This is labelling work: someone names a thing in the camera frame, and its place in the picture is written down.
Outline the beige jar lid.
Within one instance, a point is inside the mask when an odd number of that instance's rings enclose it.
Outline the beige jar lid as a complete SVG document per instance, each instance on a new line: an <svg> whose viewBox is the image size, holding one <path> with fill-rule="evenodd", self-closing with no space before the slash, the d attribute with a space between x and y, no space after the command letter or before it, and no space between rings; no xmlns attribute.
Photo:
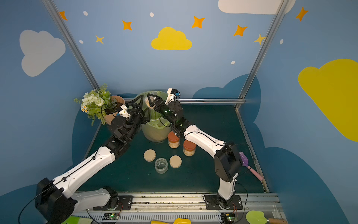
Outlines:
<svg viewBox="0 0 358 224"><path fill-rule="evenodd" d="M156 158L156 152L153 149L148 149L144 152L144 159L147 162L152 162Z"/></svg>
<svg viewBox="0 0 358 224"><path fill-rule="evenodd" d="M182 165L182 159L180 156L174 155L170 158L169 163L172 168L177 169Z"/></svg>

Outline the beige-lid oatmeal jar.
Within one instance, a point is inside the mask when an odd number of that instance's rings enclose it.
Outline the beige-lid oatmeal jar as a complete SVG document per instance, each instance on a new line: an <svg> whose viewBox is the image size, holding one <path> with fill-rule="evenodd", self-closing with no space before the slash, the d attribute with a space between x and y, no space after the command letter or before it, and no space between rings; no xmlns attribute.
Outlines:
<svg viewBox="0 0 358 224"><path fill-rule="evenodd" d="M145 104L147 105L147 107L151 110L155 110L155 100L156 100L156 97L154 96L146 96L145 97Z"/></svg>
<svg viewBox="0 0 358 224"><path fill-rule="evenodd" d="M164 174L168 170L168 162L165 158L158 158L155 161L154 166L155 166L156 172L159 174Z"/></svg>

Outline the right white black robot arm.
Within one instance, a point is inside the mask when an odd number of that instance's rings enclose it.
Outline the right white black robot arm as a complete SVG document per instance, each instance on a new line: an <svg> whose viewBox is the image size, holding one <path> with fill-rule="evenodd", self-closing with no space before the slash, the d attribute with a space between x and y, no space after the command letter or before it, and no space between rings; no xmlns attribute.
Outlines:
<svg viewBox="0 0 358 224"><path fill-rule="evenodd" d="M147 94L149 106L169 121L171 130L179 137L190 141L212 156L214 168L220 178L218 198L229 203L235 194L235 182L242 166L242 159L236 145L220 141L200 130L184 117L179 101L163 100L160 96Z"/></svg>

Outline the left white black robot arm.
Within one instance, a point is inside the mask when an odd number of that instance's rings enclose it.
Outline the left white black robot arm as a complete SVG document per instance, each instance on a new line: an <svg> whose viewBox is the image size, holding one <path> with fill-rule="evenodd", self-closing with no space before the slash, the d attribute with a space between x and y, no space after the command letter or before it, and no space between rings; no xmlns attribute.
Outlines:
<svg viewBox="0 0 358 224"><path fill-rule="evenodd" d="M118 108L109 125L111 138L89 158L60 176L44 178L37 184L34 205L49 224L60 224L69 218L80 204L75 192L128 150L141 125L149 120L148 109L142 109L143 102L144 96L140 95Z"/></svg>

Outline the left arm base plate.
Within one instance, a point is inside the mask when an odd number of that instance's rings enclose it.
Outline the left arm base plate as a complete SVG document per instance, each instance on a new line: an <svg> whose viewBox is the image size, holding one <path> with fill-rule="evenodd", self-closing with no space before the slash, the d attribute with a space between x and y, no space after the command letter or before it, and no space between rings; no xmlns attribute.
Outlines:
<svg viewBox="0 0 358 224"><path fill-rule="evenodd" d="M104 208L109 211L129 211L132 201L131 195L111 196Z"/></svg>

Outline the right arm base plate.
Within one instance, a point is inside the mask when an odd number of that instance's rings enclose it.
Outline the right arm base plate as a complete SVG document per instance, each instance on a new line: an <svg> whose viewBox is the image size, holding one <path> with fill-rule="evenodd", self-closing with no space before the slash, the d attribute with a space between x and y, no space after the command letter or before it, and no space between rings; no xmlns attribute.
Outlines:
<svg viewBox="0 0 358 224"><path fill-rule="evenodd" d="M224 200L219 195L204 195L203 199L207 210L243 210L239 195L233 195L229 200Z"/></svg>

